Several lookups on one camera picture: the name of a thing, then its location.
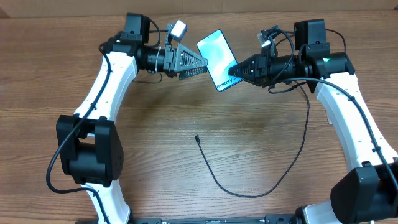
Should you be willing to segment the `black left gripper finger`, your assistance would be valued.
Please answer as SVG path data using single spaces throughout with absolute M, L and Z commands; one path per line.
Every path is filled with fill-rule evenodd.
M 188 47 L 178 44 L 177 71 L 178 72 L 206 72 L 208 61 Z
M 186 78 L 194 77 L 195 75 L 199 75 L 199 74 L 206 73 L 206 72 L 207 72 L 206 67 L 193 68 L 190 70 L 180 72 L 179 79 L 184 80 Z

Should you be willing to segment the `smartphone with blue screen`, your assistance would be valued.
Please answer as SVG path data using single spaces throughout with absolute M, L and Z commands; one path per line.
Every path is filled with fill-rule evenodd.
M 197 49 L 208 61 L 207 70 L 218 92 L 225 91 L 243 80 L 229 74 L 229 69 L 238 63 L 222 30 L 215 30 L 198 41 Z

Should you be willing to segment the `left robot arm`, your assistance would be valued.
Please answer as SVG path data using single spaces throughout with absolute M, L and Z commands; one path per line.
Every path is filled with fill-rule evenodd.
M 58 149 L 65 175 L 85 191 L 98 214 L 96 223 L 133 223 L 119 178 L 124 151 L 116 130 L 116 117 L 129 85 L 141 70 L 183 80 L 207 71 L 207 59 L 180 44 L 187 31 L 181 20 L 167 24 L 165 45 L 149 45 L 155 22 L 129 13 L 124 29 L 99 45 L 102 64 L 83 103 L 73 115 L 61 115 L 56 123 Z

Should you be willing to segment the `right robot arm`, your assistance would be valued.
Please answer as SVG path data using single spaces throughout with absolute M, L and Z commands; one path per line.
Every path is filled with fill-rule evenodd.
M 278 26 L 263 30 L 261 52 L 229 74 L 260 87 L 305 81 L 323 105 L 343 148 L 347 174 L 322 203 L 297 209 L 292 223 L 361 223 L 397 216 L 397 152 L 378 129 L 346 52 L 331 52 L 323 19 L 296 22 L 292 53 L 280 56 Z

